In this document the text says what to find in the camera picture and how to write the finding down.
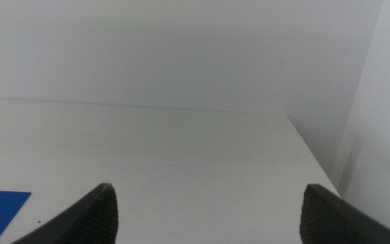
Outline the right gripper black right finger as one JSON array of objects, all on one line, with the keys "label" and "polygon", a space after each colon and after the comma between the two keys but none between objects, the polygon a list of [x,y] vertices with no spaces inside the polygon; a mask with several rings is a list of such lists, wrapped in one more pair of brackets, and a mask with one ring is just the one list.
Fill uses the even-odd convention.
[{"label": "right gripper black right finger", "polygon": [[304,244],[390,244],[390,228],[319,184],[305,189],[299,234]]}]

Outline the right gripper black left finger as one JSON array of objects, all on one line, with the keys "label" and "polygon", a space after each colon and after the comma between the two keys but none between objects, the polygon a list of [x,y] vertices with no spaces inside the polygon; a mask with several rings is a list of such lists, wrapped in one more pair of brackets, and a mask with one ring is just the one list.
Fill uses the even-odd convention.
[{"label": "right gripper black left finger", "polygon": [[116,241],[118,204],[114,187],[101,183],[68,209],[15,244],[109,243]]}]

